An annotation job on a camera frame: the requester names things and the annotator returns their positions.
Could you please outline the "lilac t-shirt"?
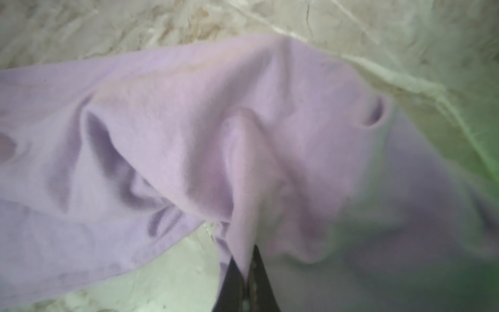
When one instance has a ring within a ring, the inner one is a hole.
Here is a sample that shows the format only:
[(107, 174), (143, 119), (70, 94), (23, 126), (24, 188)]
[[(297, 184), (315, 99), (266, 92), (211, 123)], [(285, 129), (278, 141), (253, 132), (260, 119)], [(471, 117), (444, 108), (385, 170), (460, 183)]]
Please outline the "lilac t-shirt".
[(497, 311), (498, 191), (344, 62), (257, 35), (1, 71), (1, 307), (210, 221), (281, 311)]

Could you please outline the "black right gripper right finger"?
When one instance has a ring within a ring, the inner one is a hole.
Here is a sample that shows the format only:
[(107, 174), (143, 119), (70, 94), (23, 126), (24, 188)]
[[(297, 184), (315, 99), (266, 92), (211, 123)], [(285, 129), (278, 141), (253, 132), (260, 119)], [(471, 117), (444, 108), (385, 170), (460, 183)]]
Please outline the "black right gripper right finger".
[(254, 246), (252, 261), (245, 287), (245, 311), (280, 312), (274, 292), (268, 279), (261, 253)]

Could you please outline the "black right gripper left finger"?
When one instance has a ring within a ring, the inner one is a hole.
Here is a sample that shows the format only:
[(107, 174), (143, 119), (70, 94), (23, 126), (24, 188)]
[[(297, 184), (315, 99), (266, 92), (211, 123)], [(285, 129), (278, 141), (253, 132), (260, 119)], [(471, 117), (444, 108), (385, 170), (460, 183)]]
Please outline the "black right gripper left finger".
[(231, 258), (212, 312), (247, 311), (246, 284), (235, 260)]

